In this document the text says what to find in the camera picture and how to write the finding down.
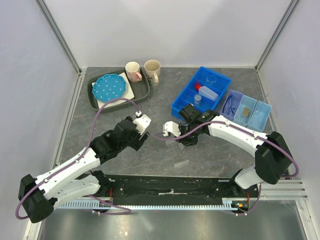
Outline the clear test tube rack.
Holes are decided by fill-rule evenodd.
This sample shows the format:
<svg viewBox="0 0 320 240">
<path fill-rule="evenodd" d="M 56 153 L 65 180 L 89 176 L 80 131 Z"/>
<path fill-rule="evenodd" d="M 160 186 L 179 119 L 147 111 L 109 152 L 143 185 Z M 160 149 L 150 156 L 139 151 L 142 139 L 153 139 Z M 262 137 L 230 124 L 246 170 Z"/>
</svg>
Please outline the clear test tube rack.
<svg viewBox="0 0 320 240">
<path fill-rule="evenodd" d="M 173 161 L 174 168 L 179 168 L 189 163 L 190 160 L 182 143 L 175 140 L 168 140 L 165 144 Z"/>
</svg>

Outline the small glass stoppered bottle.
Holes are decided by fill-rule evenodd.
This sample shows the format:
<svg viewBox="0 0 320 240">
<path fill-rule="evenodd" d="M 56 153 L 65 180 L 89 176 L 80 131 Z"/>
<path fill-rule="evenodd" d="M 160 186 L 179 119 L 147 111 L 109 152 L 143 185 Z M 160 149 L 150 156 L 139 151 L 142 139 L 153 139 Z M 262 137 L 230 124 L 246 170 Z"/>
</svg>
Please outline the small glass stoppered bottle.
<svg viewBox="0 0 320 240">
<path fill-rule="evenodd" d="M 193 104 L 199 107 L 201 100 L 202 100 L 202 96 L 200 94 L 195 94 L 193 98 Z"/>
</svg>

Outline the red cap wash bottle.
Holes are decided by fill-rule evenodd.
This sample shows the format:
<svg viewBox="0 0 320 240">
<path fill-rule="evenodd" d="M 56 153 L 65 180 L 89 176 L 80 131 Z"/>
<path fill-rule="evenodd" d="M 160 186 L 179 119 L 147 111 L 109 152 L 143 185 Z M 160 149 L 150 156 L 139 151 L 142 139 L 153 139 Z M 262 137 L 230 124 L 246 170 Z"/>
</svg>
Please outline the red cap wash bottle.
<svg viewBox="0 0 320 240">
<path fill-rule="evenodd" d="M 211 90 L 205 85 L 200 85 L 199 83 L 196 83 L 195 89 L 198 91 L 198 93 L 201 96 L 206 97 L 214 102 L 216 102 L 217 99 L 219 98 L 219 95 L 216 92 L 214 92 L 213 90 Z"/>
</svg>

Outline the blue safety glasses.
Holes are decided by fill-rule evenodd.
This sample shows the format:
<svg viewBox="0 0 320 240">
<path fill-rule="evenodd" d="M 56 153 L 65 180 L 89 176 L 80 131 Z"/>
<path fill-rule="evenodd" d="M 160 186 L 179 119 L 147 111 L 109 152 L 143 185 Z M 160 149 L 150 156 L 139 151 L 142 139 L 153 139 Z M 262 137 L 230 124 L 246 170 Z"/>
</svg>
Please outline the blue safety glasses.
<svg viewBox="0 0 320 240">
<path fill-rule="evenodd" d="M 230 95 L 227 97 L 225 104 L 223 105 L 222 108 L 222 113 L 229 115 L 229 116 L 234 116 L 236 107 L 233 106 L 233 101 L 234 101 L 234 96 Z"/>
</svg>

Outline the clear glass beaker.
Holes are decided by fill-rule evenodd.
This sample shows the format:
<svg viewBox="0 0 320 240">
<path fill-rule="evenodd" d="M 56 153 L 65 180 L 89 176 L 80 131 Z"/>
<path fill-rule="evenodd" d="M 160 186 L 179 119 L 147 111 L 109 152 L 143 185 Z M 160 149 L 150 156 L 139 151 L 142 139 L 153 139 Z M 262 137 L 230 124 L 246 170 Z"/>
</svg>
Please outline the clear glass beaker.
<svg viewBox="0 0 320 240">
<path fill-rule="evenodd" d="M 211 74 L 211 75 L 208 75 L 207 77 L 206 77 L 206 84 L 208 85 L 208 86 L 214 86 L 215 85 L 215 83 L 217 82 L 217 77 L 214 75 L 214 74 Z"/>
</svg>

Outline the tan bottle brush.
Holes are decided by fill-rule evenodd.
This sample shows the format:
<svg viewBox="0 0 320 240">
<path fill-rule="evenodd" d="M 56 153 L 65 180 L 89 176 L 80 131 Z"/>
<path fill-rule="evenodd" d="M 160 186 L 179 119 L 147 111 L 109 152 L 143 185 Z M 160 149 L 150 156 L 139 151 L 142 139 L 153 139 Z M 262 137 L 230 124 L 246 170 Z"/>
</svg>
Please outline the tan bottle brush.
<svg viewBox="0 0 320 240">
<path fill-rule="evenodd" d="M 249 113 L 250 113 L 250 108 L 249 107 L 244 107 L 243 111 L 242 111 L 242 116 L 244 118 L 247 118 L 249 116 Z"/>
</svg>

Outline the clear glass pipette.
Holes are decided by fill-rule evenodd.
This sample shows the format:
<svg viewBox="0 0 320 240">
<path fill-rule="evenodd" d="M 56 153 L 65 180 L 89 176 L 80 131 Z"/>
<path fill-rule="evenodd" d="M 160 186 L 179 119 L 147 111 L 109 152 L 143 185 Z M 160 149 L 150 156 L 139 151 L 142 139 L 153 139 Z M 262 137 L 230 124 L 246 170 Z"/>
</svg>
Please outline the clear glass pipette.
<svg viewBox="0 0 320 240">
<path fill-rule="evenodd" d="M 252 126 L 259 126 L 264 122 L 265 114 L 260 109 L 255 109 L 250 120 L 250 125 Z"/>
</svg>

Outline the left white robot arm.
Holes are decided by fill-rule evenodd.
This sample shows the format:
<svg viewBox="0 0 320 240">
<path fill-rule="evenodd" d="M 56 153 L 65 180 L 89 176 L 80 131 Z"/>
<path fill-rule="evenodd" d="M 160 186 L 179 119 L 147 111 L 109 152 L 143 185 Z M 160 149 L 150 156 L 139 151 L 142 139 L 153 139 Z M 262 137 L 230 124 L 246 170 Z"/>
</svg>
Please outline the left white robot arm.
<svg viewBox="0 0 320 240">
<path fill-rule="evenodd" d="M 20 180 L 16 218 L 22 219 L 19 210 L 23 208 L 25 219 L 38 223 L 60 205 L 78 197 L 94 194 L 106 196 L 110 185 L 103 174 L 92 173 L 83 179 L 78 177 L 116 158 L 127 147 L 138 151 L 149 136 L 147 128 L 150 123 L 145 114 L 136 119 L 128 116 L 113 130 L 93 138 L 82 151 L 60 166 L 37 177 L 25 175 Z"/>
</svg>

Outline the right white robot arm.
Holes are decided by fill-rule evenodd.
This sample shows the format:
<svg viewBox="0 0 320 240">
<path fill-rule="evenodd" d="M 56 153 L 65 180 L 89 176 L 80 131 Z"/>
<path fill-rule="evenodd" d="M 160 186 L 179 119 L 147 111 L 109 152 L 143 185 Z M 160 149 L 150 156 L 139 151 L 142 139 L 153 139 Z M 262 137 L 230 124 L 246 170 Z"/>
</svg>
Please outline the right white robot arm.
<svg viewBox="0 0 320 240">
<path fill-rule="evenodd" d="M 229 191 L 235 197 L 242 196 L 249 187 L 258 183 L 277 184 L 292 163 L 293 158 L 281 134 L 275 131 L 271 134 L 256 132 L 222 115 L 203 113 L 192 123 L 179 124 L 178 129 L 181 136 L 196 129 L 183 141 L 207 134 L 226 140 L 255 158 L 254 165 L 240 170 L 229 184 Z"/>
</svg>

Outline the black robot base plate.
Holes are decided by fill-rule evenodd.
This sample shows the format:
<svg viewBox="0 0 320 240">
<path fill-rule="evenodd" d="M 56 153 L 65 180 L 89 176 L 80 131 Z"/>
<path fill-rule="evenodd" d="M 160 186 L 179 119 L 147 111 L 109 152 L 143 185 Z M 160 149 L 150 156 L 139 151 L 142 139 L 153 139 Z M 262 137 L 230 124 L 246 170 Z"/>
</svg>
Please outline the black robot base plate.
<svg viewBox="0 0 320 240">
<path fill-rule="evenodd" d="M 242 189 L 229 178 L 105 175 L 95 196 L 120 205 L 219 204 L 256 198 L 258 186 Z"/>
</svg>

